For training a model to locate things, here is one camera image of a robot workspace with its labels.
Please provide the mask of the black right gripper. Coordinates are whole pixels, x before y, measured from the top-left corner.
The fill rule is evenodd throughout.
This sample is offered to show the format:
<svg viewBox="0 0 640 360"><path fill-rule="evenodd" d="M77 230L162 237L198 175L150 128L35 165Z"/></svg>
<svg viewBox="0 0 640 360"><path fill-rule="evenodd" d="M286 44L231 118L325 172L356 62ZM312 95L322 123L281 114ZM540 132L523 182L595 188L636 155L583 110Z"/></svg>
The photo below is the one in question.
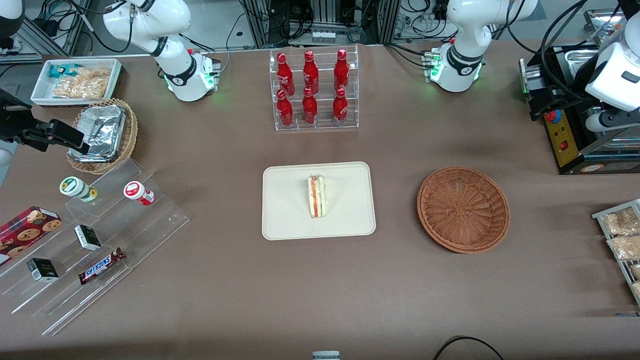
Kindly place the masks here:
<svg viewBox="0 0 640 360"><path fill-rule="evenodd" d="M53 144L87 155L90 146L84 141L85 133L57 119L49 123L35 122L31 109L31 105L0 89L0 139L3 142L12 143L15 137L21 136L21 145L46 152L50 146L49 129L49 139Z"/></svg>

